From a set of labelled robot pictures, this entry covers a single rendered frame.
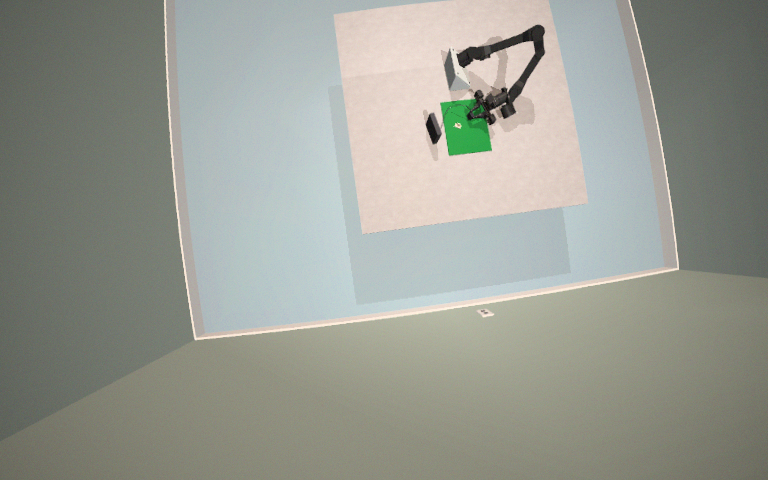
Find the black cooling fan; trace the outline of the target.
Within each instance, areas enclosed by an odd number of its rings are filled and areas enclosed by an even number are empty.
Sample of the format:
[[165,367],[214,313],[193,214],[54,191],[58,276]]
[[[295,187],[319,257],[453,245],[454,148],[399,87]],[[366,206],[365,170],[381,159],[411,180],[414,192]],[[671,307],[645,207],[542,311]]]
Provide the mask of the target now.
[[436,115],[434,112],[429,114],[426,127],[429,133],[429,136],[431,138],[432,144],[437,144],[439,141],[442,131],[440,129],[439,123],[437,121]]

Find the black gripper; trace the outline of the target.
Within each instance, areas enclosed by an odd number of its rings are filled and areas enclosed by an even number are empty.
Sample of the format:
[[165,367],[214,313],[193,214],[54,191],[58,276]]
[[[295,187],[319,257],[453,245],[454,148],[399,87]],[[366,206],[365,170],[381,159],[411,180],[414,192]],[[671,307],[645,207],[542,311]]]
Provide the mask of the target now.
[[[474,112],[475,110],[477,110],[477,108],[479,108],[480,105],[483,106],[485,111],[483,113],[481,113],[480,115],[475,115],[474,117],[472,117],[472,119],[475,119],[475,118],[484,118],[484,119],[489,118],[489,119],[487,119],[487,122],[488,122],[489,125],[492,125],[494,122],[496,122],[497,119],[496,119],[494,113],[491,114],[491,112],[490,112],[493,108],[490,109],[490,106],[489,106],[488,102],[484,101],[483,97],[484,97],[484,95],[483,95],[481,90],[478,90],[478,91],[475,92],[474,98],[475,98],[475,100],[477,102],[475,104],[475,107],[471,111]],[[498,97],[497,96],[494,96],[494,97],[495,97],[494,98],[495,101],[498,101],[500,103]],[[500,104],[497,107],[499,107]],[[494,109],[496,109],[496,108],[494,108]]]

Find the green circuit board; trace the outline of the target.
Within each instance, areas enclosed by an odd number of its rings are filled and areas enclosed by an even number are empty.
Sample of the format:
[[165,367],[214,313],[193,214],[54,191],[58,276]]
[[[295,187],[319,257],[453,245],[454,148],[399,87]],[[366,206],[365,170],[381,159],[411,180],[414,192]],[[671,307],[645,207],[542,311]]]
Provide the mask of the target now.
[[[487,119],[475,118],[468,121],[466,117],[476,102],[475,99],[440,102],[449,155],[492,151]],[[466,105],[470,110],[466,106],[457,105]]]

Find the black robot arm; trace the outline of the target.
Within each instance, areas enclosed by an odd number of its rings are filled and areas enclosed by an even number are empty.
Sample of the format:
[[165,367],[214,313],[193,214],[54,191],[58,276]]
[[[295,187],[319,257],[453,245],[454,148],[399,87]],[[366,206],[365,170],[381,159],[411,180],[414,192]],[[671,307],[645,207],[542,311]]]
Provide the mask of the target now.
[[[502,93],[496,95],[501,104],[506,103],[505,105],[502,105],[502,108],[500,109],[504,119],[516,113],[512,103],[522,93],[527,79],[529,76],[531,76],[535,66],[538,65],[538,62],[545,54],[543,37],[544,34],[544,27],[538,24],[532,28],[527,29],[527,31],[524,31],[522,34],[510,37],[509,39],[507,38],[504,41],[499,41],[496,44],[480,47],[469,47],[464,51],[461,51],[460,54],[456,54],[459,65],[465,68],[473,61],[473,59],[483,61],[485,59],[491,58],[490,54],[493,54],[496,51],[501,51],[502,49],[515,46],[519,43],[534,41],[535,54],[530,63],[528,63],[527,68],[525,68],[523,71],[521,77],[518,78],[517,82],[512,85],[508,93],[508,88],[503,87],[501,88]],[[495,101],[495,97],[492,94],[489,94],[487,97],[485,96],[485,98],[485,101],[488,102],[490,109],[494,109],[500,104],[498,101]]]

